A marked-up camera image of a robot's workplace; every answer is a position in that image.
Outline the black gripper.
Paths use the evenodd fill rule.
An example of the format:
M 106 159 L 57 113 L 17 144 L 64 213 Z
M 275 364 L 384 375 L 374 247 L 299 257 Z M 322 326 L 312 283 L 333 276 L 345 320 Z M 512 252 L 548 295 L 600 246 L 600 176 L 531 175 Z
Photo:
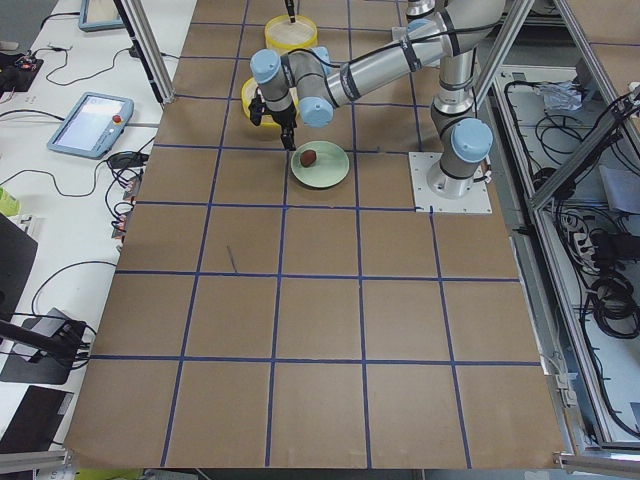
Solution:
M 296 6 L 294 0 L 284 0 L 287 15 L 291 24 L 296 22 Z M 277 100 L 266 98 L 260 87 L 254 89 L 250 100 L 249 120 L 260 126 L 265 116 L 281 127 L 281 142 L 287 151 L 295 150 L 295 128 L 297 127 L 297 110 L 290 88 L 285 88 L 284 94 Z

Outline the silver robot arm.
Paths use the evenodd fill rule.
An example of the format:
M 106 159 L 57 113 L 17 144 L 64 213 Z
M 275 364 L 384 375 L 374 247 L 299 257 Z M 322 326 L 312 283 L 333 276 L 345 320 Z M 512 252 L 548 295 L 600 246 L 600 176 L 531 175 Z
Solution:
M 424 67 L 438 63 L 439 90 L 431 118 L 443 153 L 427 173 L 431 191 L 459 199 L 470 189 L 480 163 L 488 156 L 493 134 L 472 110 L 474 53 L 500 20 L 502 1 L 413 1 L 405 33 L 396 40 L 342 63 L 330 61 L 324 47 L 296 48 L 279 54 L 262 49 L 250 68 L 259 92 L 249 118 L 260 125 L 265 115 L 281 129 L 285 149 L 295 148 L 298 120 L 309 127 L 327 126 L 337 108 Z

